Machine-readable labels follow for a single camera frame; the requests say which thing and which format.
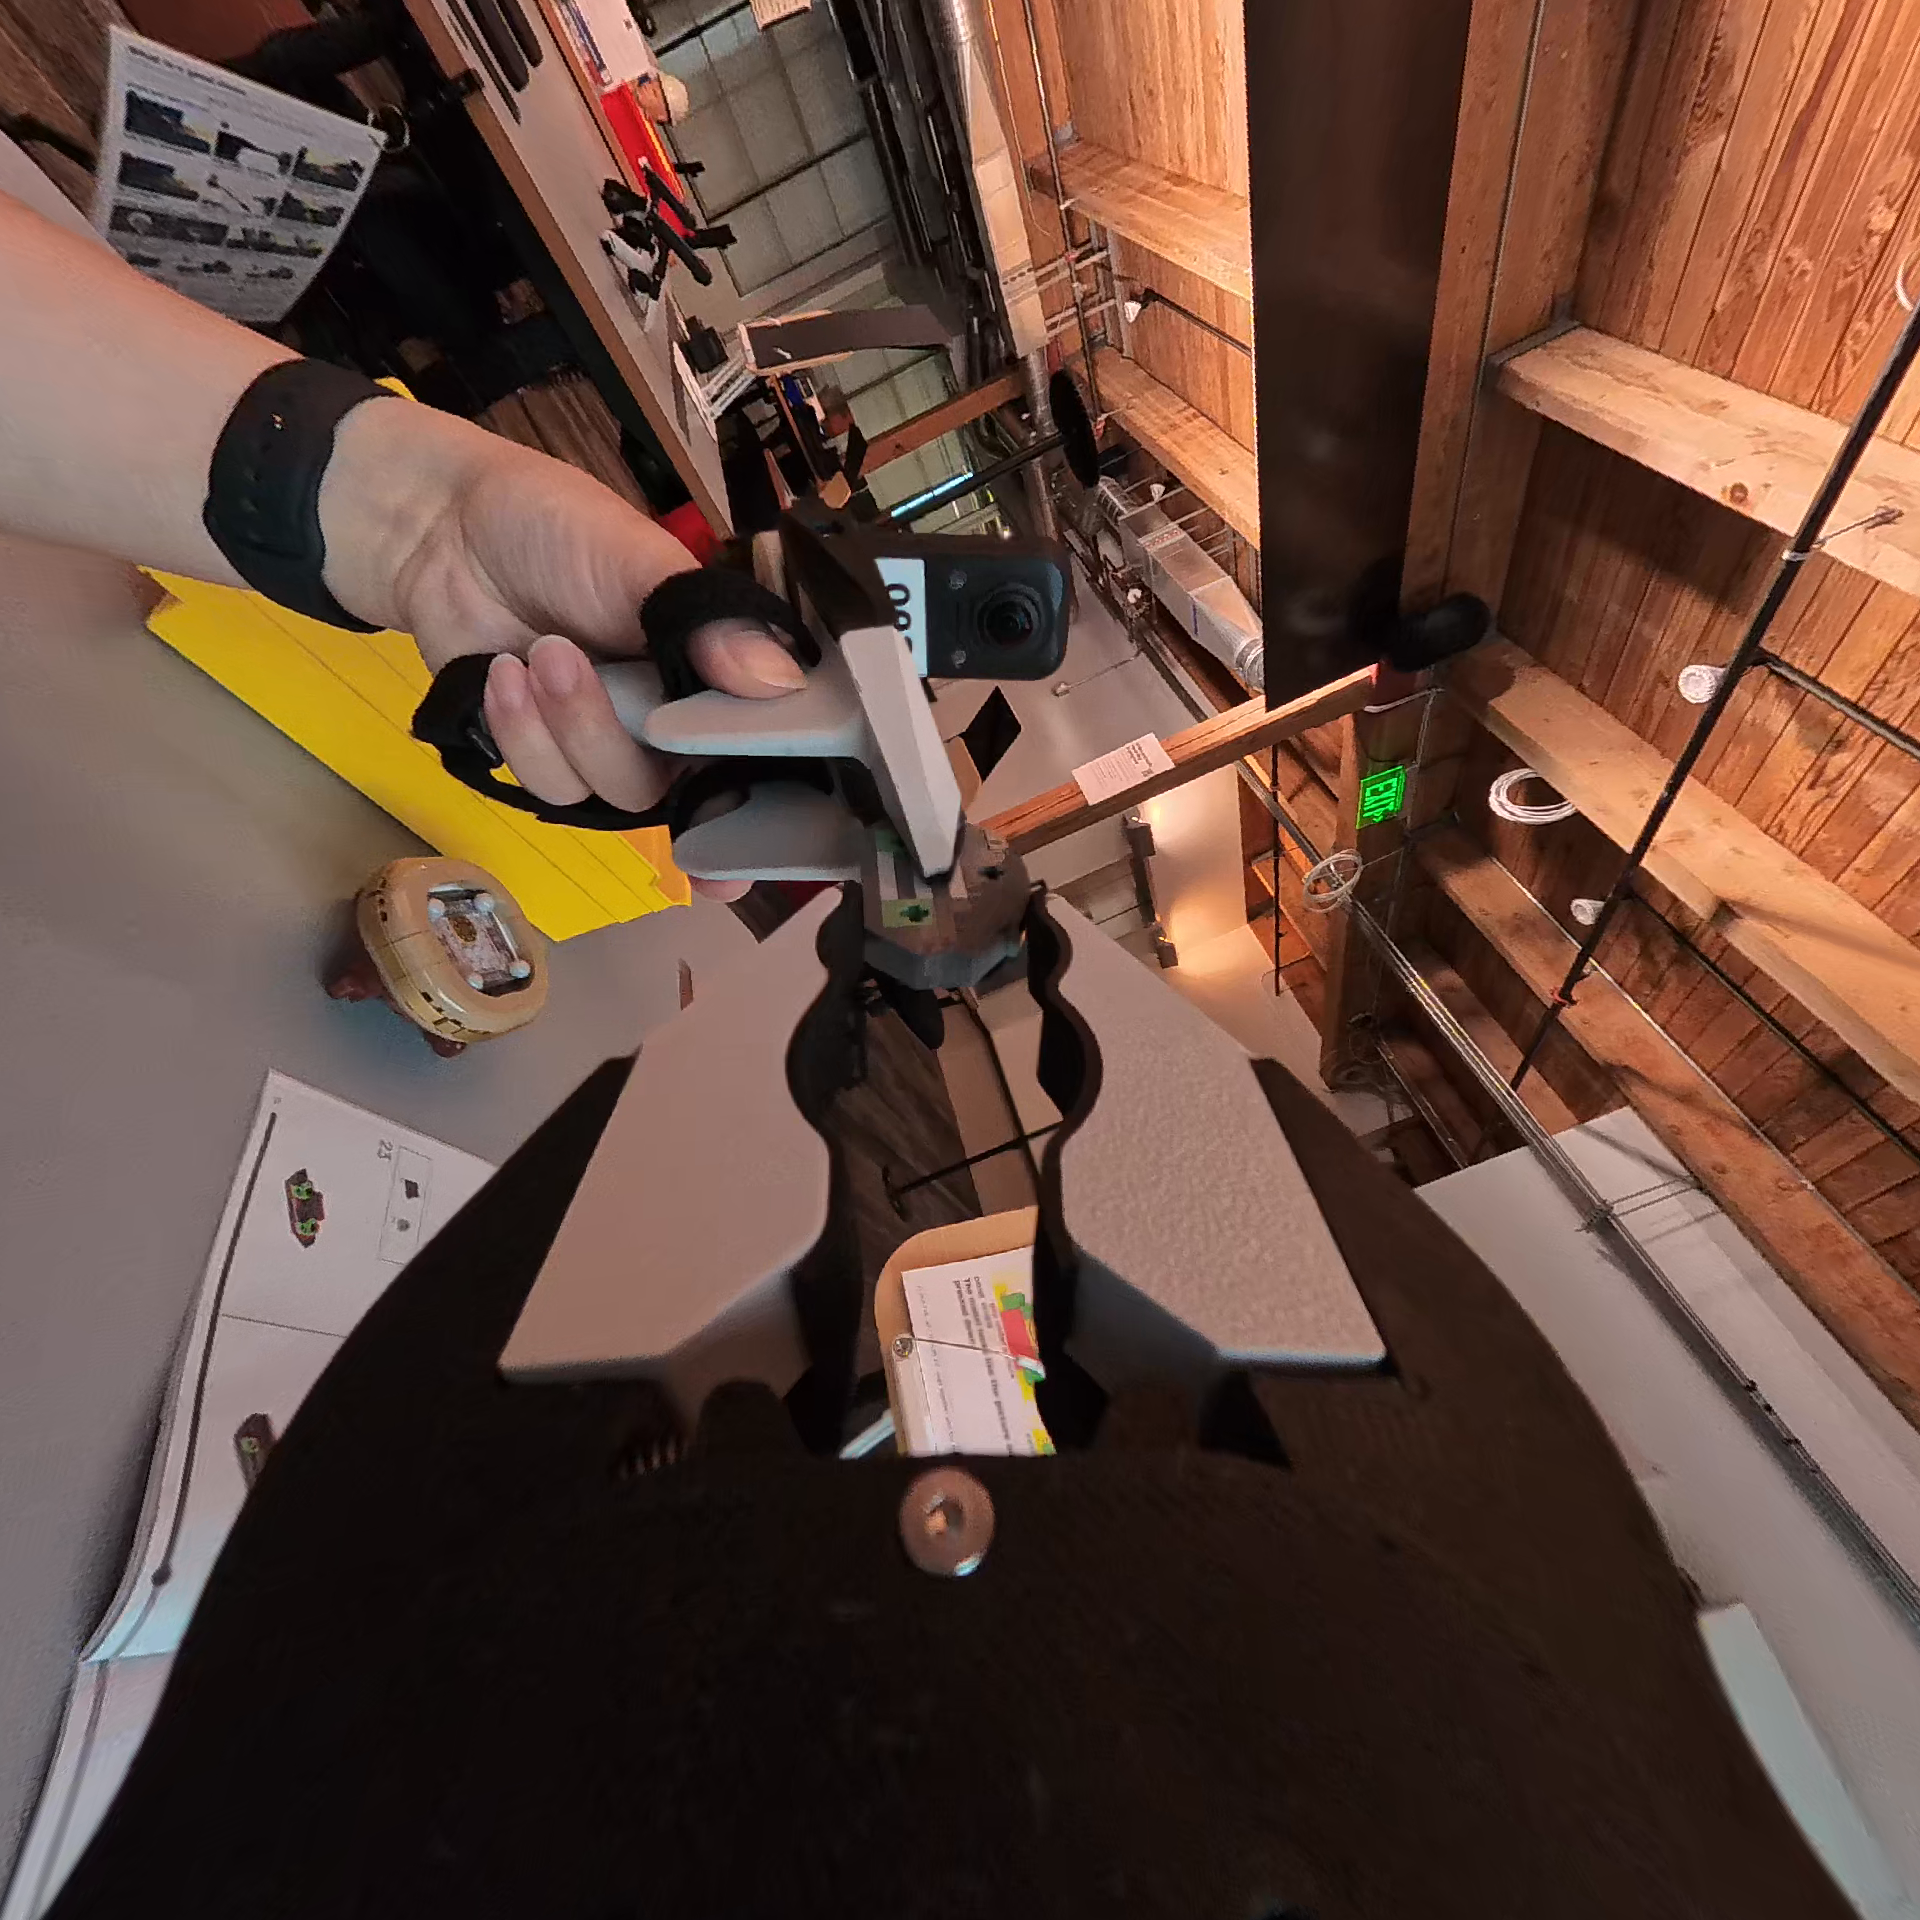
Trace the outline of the cardboard box black flap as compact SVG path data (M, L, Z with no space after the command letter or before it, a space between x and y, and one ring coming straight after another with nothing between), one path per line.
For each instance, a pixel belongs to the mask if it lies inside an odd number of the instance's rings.
M1004 685L992 685L988 699L976 709L970 722L946 742L946 757L963 808L976 808L985 779L1016 747L1019 733L1019 711L1013 709Z

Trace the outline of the brick instruction booklet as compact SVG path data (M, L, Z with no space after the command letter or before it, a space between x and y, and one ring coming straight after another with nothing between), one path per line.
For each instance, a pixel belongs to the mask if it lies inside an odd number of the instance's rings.
M348 1332L494 1166L268 1074L165 1397L135 1547L83 1662L168 1657Z

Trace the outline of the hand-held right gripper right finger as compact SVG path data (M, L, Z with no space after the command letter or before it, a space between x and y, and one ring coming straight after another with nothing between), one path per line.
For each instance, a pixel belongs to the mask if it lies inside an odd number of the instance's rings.
M1126 1393L1271 1455L1258 1375L1378 1375L1389 1339L1266 1093L1271 1064L1070 903L1027 903L1039 1085L1039 1418L1093 1446Z

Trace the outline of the wooden beam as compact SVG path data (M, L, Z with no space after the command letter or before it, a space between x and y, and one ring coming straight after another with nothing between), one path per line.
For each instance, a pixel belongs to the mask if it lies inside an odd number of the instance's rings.
M1150 737L1150 746L1165 752L1170 765L1126 779L1121 790L1108 798L1089 798L1082 782L1067 782L985 819L983 831L1009 843L1016 854L1043 852L1089 824L1121 819L1143 798L1157 798L1181 784L1202 782L1224 765L1277 747L1314 728L1361 711L1378 699L1378 679L1380 673L1378 666L1370 666L1283 709L1244 702L1232 711L1195 722L1182 733Z

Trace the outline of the person's left hand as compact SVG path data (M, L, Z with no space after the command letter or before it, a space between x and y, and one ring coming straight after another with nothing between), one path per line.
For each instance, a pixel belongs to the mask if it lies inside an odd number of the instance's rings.
M319 492L326 587L415 640L432 673L491 652L486 729L544 802L661 802L682 763L612 711L603 657L646 652L644 602L695 556L593 475L472 421L348 414Z

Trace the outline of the black hanging panel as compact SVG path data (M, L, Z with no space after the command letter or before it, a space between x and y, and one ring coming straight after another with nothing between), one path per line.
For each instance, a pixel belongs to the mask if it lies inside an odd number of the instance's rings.
M1397 623L1471 4L1244 4L1264 694Z

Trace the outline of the colourful printed instruction sheet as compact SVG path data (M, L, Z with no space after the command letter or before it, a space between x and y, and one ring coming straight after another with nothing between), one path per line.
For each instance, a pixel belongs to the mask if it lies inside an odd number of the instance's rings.
M903 1274L895 1354L897 1435L909 1455L1049 1455L1033 1248L946 1261Z

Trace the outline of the printed photo guide sheet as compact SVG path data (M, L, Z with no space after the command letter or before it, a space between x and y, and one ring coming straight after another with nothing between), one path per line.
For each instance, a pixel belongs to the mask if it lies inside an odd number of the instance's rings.
M273 325L326 270L385 155L360 121L115 26L90 225L173 293Z

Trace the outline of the yellow plastic bin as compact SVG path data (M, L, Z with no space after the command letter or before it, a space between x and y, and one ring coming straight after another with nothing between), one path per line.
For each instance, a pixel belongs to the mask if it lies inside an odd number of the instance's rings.
M160 590L150 633L225 685L279 733L412 830L509 886L550 943L690 905L690 880L663 830L587 831L544 824L452 782L412 742L427 669L410 636L350 636L279 608L249 587L150 572Z

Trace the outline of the round metal duct pipe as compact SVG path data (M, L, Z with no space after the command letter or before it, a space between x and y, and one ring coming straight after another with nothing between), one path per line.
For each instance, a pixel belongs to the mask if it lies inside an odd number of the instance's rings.
M1016 360L1049 357L1049 316L1022 213L1016 123L998 85L983 4L924 4L969 149L976 213L998 276Z

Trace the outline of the grey desk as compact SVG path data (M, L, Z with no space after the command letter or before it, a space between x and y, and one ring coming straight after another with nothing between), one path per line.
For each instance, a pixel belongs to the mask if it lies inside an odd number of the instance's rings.
M268 1071L503 1162L752 950L711 903L555 950L522 1037L435 1060L320 975L420 843L150 628L121 563L4 542L4 1880L118 1594Z

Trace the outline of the metal air duct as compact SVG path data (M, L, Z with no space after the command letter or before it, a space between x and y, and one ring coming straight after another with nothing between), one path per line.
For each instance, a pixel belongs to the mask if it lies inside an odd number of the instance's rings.
M1244 690L1266 690L1266 640L1233 576L1181 525L1157 492L1117 480L1097 489L1103 556L1138 576L1157 607Z

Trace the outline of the wooden clipboard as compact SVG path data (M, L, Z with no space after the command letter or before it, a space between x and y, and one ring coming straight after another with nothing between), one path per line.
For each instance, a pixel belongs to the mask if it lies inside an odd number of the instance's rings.
M895 1418L897 1454L903 1454L903 1435L897 1435L895 1354L897 1354L897 1336L904 1332L903 1274L909 1266L935 1266L946 1261L979 1261L979 1257L1013 1251L1022 1246L1033 1248L1036 1257L1036 1222L1039 1222L1039 1213L1033 1205L976 1214L963 1222L948 1222L948 1225L904 1239L885 1263L881 1281L878 1281L878 1301L871 1301L871 1324L881 1336L881 1360L885 1360L885 1385L887 1385L887 1407Z

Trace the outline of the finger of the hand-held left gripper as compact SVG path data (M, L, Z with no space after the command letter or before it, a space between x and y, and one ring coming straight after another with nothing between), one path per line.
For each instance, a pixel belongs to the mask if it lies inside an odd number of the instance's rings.
M927 880L948 875L969 814L909 645L891 623L839 636L839 657L871 737L865 765Z

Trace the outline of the black wrist watch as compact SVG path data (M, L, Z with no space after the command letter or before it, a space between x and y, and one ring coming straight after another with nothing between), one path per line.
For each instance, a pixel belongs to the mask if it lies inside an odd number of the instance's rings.
M335 633L374 636L326 587L320 486L343 421L399 397L367 374L287 357L233 403L208 461L204 532L268 602Z

